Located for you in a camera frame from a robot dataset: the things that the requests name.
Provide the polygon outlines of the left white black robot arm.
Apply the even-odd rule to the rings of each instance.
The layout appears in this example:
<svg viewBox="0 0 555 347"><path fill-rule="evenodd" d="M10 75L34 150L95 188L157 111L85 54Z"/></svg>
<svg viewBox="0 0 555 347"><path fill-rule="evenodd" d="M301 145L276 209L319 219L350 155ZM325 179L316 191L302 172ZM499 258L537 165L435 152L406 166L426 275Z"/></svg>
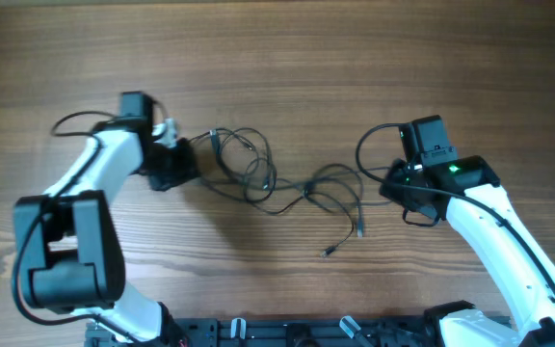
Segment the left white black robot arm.
<svg viewBox="0 0 555 347"><path fill-rule="evenodd" d="M13 209L16 257L11 288L18 312L43 326L90 320L124 346L189 346L166 306L126 279L110 205L126 179L147 178L166 192L198 178L189 140L144 92L120 96L119 113L82 132L87 144L66 174Z"/></svg>

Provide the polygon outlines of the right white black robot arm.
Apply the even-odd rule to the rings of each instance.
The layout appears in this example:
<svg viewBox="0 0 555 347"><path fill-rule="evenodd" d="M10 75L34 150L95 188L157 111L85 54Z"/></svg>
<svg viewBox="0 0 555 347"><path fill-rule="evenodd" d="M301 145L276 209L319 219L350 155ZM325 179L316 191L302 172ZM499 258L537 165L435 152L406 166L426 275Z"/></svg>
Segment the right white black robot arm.
<svg viewBox="0 0 555 347"><path fill-rule="evenodd" d="M555 346L555 265L520 221L480 156L459 157L439 116L397 124L404 158L380 193L405 213L445 221L477 254L515 320L508 328L469 302L427 311L438 346Z"/></svg>

